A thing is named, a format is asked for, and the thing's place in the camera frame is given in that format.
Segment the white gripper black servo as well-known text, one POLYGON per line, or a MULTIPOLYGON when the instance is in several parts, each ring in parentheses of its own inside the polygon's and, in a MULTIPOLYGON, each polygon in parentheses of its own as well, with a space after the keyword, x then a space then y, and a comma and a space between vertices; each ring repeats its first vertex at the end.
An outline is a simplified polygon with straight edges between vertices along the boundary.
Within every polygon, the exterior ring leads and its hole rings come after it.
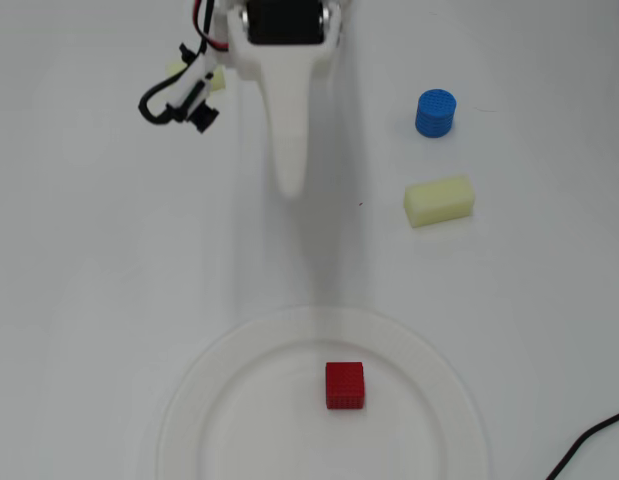
POLYGON ((287 198, 303 190, 308 162, 309 95, 315 72, 329 68, 349 1, 225 1, 226 63, 260 87, 274 171, 287 198))

